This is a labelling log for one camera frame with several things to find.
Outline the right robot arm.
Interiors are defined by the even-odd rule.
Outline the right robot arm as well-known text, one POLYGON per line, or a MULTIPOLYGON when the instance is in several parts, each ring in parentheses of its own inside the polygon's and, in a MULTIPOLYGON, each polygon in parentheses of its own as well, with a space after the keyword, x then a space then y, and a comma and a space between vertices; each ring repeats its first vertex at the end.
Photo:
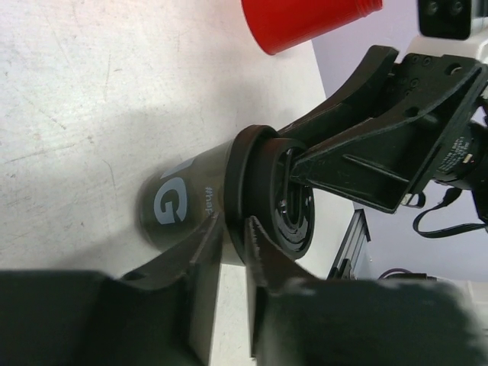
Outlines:
POLYGON ((304 150, 287 154, 284 180, 385 213, 423 208, 424 188, 447 191, 440 207, 472 194, 477 223, 425 231, 444 238, 487 227, 487 3, 420 1, 420 35, 398 58, 374 45, 345 83, 281 130, 304 150))

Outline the black cup lid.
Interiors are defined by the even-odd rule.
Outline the black cup lid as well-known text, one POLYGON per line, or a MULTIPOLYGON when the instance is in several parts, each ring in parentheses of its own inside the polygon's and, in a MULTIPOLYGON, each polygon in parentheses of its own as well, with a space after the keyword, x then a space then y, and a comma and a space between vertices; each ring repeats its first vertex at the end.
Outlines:
POLYGON ((285 254, 305 256, 314 230, 313 191, 289 178, 292 158, 305 149, 263 125, 245 128, 232 141, 223 181, 225 264, 245 264, 244 223, 251 216, 285 254))

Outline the dark coffee cup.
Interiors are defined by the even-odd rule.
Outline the dark coffee cup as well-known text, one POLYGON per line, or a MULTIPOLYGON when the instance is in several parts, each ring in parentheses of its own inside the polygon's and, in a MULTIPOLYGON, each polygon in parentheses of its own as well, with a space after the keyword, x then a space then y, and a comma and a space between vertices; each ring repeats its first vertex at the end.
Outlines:
POLYGON ((235 138, 150 177, 137 203, 140 230, 149 244, 164 252, 218 213, 224 218, 223 263, 242 266, 250 151, 243 139, 235 138))

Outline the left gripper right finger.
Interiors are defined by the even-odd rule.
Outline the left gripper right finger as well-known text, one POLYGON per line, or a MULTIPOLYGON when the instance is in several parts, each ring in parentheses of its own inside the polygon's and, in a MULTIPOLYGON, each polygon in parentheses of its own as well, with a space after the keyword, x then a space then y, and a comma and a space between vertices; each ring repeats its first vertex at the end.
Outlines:
POLYGON ((249 338, 253 358, 305 358, 316 348, 326 281, 285 254, 251 216, 245 223, 249 338))

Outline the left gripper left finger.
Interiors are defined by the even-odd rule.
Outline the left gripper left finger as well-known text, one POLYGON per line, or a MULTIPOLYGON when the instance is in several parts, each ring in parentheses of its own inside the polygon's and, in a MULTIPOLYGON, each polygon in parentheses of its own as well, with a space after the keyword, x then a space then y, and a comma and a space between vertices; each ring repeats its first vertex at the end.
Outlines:
POLYGON ((152 308, 146 330, 158 331, 170 365, 208 365, 223 246, 223 216, 213 213, 181 242, 121 281, 152 308))

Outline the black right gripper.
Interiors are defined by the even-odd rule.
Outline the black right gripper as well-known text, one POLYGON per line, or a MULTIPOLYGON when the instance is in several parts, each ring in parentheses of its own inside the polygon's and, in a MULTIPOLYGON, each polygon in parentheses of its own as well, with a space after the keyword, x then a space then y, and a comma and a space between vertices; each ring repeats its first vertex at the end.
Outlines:
POLYGON ((369 116, 399 51, 374 45, 323 103, 278 131, 306 151, 292 181, 383 212, 421 196, 429 181, 469 191, 487 212, 487 128, 471 120, 485 108, 487 66, 461 56, 407 55, 390 87, 407 101, 392 119, 369 116))

